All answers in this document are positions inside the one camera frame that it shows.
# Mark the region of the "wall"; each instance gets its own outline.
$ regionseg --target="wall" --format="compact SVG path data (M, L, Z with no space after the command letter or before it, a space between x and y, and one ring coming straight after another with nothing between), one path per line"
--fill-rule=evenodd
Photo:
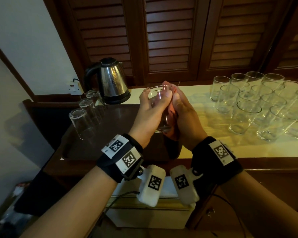
M0 205L18 182L33 179L54 152L22 104L28 98L0 60Z
M0 0L0 48L35 95L77 78L43 0Z

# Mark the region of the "wall socket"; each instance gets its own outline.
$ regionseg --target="wall socket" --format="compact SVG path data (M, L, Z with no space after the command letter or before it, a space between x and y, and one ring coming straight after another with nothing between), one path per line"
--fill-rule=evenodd
M74 80L73 82L68 82L67 86L71 95L82 95L84 93L79 81Z

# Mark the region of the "fingernail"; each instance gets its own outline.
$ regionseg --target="fingernail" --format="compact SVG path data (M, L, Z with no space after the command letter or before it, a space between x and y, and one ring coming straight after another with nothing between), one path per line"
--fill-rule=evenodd
M178 99L180 99L180 95L179 95L178 93L174 93L174 94L173 94L173 98L174 98L175 100L178 100Z
M171 90L168 90L167 93L166 93L166 96L168 98L172 97L172 91Z

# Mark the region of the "stainless steel kettle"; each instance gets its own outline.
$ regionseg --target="stainless steel kettle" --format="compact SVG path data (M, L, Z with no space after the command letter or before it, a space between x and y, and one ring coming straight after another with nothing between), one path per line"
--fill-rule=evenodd
M103 58L86 69L85 91L91 90L91 77L97 75L99 93L107 104L120 104L130 98L121 64L114 58Z

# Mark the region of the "kettle handle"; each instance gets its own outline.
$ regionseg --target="kettle handle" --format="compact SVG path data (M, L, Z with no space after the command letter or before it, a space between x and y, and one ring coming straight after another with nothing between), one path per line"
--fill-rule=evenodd
M85 92L88 92L89 90L91 90L91 77L96 74L97 69L100 68L101 66L102 64L100 62L96 62L85 70L85 75L83 78Z

